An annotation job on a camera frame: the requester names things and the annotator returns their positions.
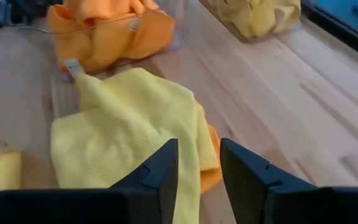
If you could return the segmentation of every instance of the clear plastic container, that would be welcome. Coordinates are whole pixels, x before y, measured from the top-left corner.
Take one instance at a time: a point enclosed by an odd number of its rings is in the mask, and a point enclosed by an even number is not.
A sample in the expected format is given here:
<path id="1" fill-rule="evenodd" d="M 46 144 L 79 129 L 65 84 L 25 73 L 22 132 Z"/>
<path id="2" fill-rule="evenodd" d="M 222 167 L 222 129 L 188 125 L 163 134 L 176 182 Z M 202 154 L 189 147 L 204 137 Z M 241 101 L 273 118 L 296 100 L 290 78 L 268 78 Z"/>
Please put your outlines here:
<path id="1" fill-rule="evenodd" d="M 87 73 L 97 74 L 178 49 L 183 39 L 187 0 L 155 0 L 154 3 L 156 9 L 141 14 L 127 13 L 112 19 L 76 18 L 76 26 L 72 26 L 72 21 L 66 26 L 64 13 L 52 17 L 49 12 L 45 19 L 16 29 L 56 65 L 53 74 L 60 81 L 70 82 L 72 77 L 63 63 L 71 58 L 77 58 Z"/>

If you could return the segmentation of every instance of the plastic bin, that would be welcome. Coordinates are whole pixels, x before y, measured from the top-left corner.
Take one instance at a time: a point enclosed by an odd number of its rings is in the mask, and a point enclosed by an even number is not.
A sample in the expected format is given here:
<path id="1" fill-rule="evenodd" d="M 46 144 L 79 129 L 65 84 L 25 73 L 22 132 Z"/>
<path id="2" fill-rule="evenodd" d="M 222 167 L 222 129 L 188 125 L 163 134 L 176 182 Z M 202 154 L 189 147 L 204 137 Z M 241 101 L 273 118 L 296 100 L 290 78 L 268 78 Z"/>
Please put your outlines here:
<path id="1" fill-rule="evenodd" d="M 56 75 L 60 81 L 70 82 L 72 81 L 72 77 L 65 71 L 65 67 L 62 64 L 64 60 L 70 58 L 77 58 L 86 72 L 93 75 L 103 72 L 106 68 L 120 67 L 155 54 L 163 54 L 166 51 L 179 48 L 183 39 L 183 21 L 185 18 L 187 0 L 155 0 L 154 3 L 159 6 L 156 10 L 149 10 L 143 14 L 134 14 L 124 19 L 103 21 L 95 26 L 81 26 L 78 29 L 69 30 L 69 32 L 56 32 L 56 29 L 48 26 L 47 18 L 33 22 L 30 27 L 19 26 L 16 27 L 16 29 L 21 35 L 28 39 L 34 47 L 39 48 L 40 53 L 44 54 L 48 60 L 51 60 L 51 64 L 56 65 L 53 74 Z M 159 24 L 156 26 L 151 25 L 153 24 L 151 22 L 152 19 L 150 20 L 148 18 L 161 15 L 161 11 L 175 20 L 175 26 L 170 40 L 168 40 L 167 37 L 165 38 L 168 44 L 164 44 L 164 48 L 162 49 L 155 48 L 158 50 L 153 50 L 152 48 L 150 50 L 148 49 L 150 45 L 144 44 L 147 43 L 144 42 L 141 44 L 142 47 L 147 49 L 146 52 L 153 52 L 152 54 L 134 54 L 135 57 L 128 57 L 128 55 L 124 54 L 123 57 L 116 59 L 117 55 L 114 49 L 124 48 L 127 42 L 124 42 L 122 45 L 117 43 L 122 40 L 119 36 L 115 36 L 112 30 L 127 27 L 126 29 L 128 29 L 128 32 L 131 32 L 131 34 L 126 33 L 126 35 L 131 37 L 131 43 L 133 43 L 132 41 L 134 41 L 135 38 L 139 38 L 139 36 L 141 39 L 148 38 L 148 35 L 155 35 L 155 32 L 160 29 Z M 136 35 L 137 32 L 140 31 L 139 27 L 144 21 L 148 22 L 147 26 L 149 28 L 143 35 Z M 95 37 L 101 38 L 103 44 L 94 45 L 95 42 L 100 43 L 95 41 Z"/>

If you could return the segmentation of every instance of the orange towel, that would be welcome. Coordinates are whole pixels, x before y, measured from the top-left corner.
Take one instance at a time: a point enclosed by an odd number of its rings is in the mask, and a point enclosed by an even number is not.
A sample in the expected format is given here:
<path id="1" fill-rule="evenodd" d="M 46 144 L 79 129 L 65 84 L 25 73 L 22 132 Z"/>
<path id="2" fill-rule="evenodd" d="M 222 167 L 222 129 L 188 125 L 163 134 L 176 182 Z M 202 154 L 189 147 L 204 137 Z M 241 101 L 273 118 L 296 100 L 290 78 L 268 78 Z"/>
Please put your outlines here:
<path id="1" fill-rule="evenodd" d="M 211 134 L 212 143 L 215 148 L 216 157 L 221 162 L 221 141 L 214 127 L 209 125 L 209 133 Z M 222 179 L 222 168 L 201 171 L 201 193 L 204 193 L 215 186 Z"/>
<path id="2" fill-rule="evenodd" d="M 175 27 L 153 0 L 64 0 L 50 6 L 47 19 L 66 73 L 71 58 L 92 72 L 119 58 L 148 57 L 169 46 Z"/>

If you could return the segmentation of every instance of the wooden table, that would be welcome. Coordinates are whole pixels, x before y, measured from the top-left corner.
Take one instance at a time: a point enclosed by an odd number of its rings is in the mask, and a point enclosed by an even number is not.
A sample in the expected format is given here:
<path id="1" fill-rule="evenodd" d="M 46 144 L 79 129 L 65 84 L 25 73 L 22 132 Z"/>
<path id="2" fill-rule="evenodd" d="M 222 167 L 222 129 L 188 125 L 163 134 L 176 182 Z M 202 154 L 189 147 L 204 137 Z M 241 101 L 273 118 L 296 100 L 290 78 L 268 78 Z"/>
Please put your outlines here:
<path id="1" fill-rule="evenodd" d="M 302 179 L 358 185 L 358 53 L 308 21 L 243 44 L 198 2 L 190 5 L 178 50 L 119 70 L 144 67 L 191 89 L 221 137 Z M 78 111 L 74 85 L 56 81 L 52 48 L 36 47 L 41 41 L 0 29 L 0 136 L 25 150 L 30 188 L 57 186 L 50 123 Z M 202 196 L 200 220 L 235 223 L 223 183 Z"/>

